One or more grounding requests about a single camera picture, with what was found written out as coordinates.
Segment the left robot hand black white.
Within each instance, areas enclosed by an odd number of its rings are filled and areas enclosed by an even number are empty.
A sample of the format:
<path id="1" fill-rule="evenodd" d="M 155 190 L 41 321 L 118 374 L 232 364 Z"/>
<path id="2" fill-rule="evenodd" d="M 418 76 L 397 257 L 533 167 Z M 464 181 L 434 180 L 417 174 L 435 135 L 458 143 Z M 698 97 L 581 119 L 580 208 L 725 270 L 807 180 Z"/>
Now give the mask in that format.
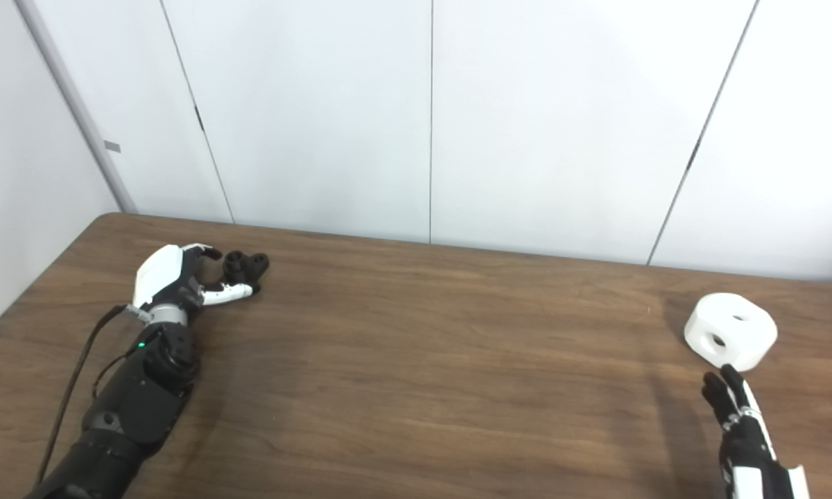
<path id="1" fill-rule="evenodd" d="M 202 260 L 219 262 L 222 276 L 215 282 L 198 280 Z M 211 245 L 165 245 L 137 269 L 128 310 L 146 326 L 188 325 L 203 308 L 236 302 L 258 294 L 260 280 L 270 268 L 264 253 L 222 253 Z"/>

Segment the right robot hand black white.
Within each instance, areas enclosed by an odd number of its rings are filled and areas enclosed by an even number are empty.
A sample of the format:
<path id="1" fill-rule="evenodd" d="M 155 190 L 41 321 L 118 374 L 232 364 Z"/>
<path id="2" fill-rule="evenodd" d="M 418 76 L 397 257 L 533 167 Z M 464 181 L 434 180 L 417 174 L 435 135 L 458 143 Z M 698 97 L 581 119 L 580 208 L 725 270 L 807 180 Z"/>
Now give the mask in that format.
<path id="1" fill-rule="evenodd" d="M 702 377 L 702 397 L 722 430 L 718 465 L 727 498 L 808 498 L 805 468 L 786 468 L 774 451 L 758 401 L 733 365 Z"/>

